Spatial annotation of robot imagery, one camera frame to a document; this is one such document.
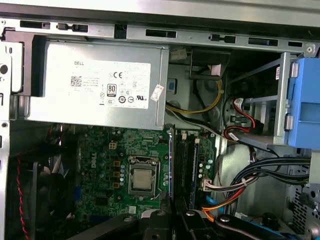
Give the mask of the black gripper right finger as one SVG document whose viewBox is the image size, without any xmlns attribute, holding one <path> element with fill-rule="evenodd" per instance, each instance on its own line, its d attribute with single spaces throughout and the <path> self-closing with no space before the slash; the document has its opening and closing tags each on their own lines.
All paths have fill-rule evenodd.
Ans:
<svg viewBox="0 0 320 240">
<path fill-rule="evenodd" d="M 218 215 L 213 222 L 199 212 L 187 209 L 181 199 L 175 201 L 178 240 L 284 240 L 285 236 L 229 214 Z"/>
</svg>

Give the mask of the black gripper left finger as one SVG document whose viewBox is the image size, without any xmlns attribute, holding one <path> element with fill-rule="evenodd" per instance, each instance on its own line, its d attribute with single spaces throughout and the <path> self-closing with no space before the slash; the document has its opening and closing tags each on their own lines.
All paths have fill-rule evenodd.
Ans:
<svg viewBox="0 0 320 240">
<path fill-rule="evenodd" d="M 160 209 L 141 218 L 123 213 L 72 236 L 71 240 L 171 240 L 172 206 L 168 192 L 160 194 Z"/>
</svg>

